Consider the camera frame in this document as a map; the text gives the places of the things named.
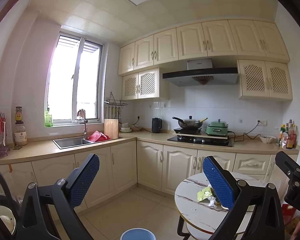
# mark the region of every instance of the black kettle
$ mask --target black kettle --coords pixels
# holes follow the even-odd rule
[[[159,133],[162,128],[162,120],[160,118],[152,118],[151,131],[153,133]]]

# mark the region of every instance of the ceiling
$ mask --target ceiling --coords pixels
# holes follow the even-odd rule
[[[215,17],[274,20],[277,0],[31,0],[39,17],[118,45],[179,23]]]

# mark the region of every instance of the blue bucket rim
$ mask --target blue bucket rim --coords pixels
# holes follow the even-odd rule
[[[148,231],[148,232],[154,237],[154,240],[156,240],[156,237],[155,237],[154,233],[152,233],[150,230],[145,229],[145,228],[130,228],[130,229],[128,229],[127,231],[123,232],[123,234],[122,234],[121,237],[120,237],[120,240],[122,240],[122,236],[123,236],[125,233],[127,233],[128,231],[134,230],[134,229],[142,229],[142,230]]]

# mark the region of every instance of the blue bucket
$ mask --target blue bucket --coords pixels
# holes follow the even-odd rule
[[[120,240],[156,240],[154,234],[144,228],[132,228],[125,231]]]

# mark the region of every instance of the sink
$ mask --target sink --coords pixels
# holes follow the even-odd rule
[[[91,144],[92,142],[87,141],[84,137],[73,137],[53,140],[53,142],[59,147],[59,149],[71,148],[85,144]]]

